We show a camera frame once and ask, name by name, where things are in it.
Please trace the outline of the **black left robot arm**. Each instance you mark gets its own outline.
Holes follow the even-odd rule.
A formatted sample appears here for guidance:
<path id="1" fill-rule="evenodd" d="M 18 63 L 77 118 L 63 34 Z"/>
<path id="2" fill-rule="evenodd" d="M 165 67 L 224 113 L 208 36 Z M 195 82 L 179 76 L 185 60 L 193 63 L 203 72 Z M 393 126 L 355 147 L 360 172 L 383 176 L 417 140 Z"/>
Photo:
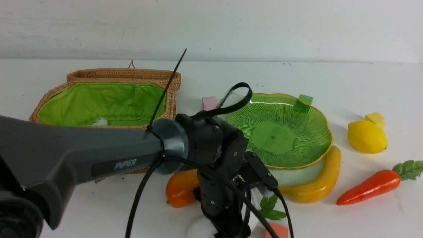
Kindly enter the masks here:
<path id="1" fill-rule="evenodd" d="M 252 152 L 242 131 L 219 117 L 178 114 L 151 128 L 78 128 L 1 117 L 1 237 L 38 238 L 56 229 L 75 186 L 150 167 L 172 174 L 201 166 L 194 195 L 216 238 L 246 238 Z"/>

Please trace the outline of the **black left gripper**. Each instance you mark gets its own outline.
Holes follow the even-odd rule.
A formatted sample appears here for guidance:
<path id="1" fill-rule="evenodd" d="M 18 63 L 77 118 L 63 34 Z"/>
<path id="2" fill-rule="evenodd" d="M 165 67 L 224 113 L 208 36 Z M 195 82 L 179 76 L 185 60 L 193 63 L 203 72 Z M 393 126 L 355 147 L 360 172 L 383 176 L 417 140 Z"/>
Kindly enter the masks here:
<path id="1" fill-rule="evenodd" d="M 239 175 L 240 169 L 230 172 L 198 168 L 200 185 L 194 194 L 204 217 L 217 230 L 214 238 L 248 238 L 251 234 L 248 223 L 255 206 L 251 202 L 252 189 Z"/>

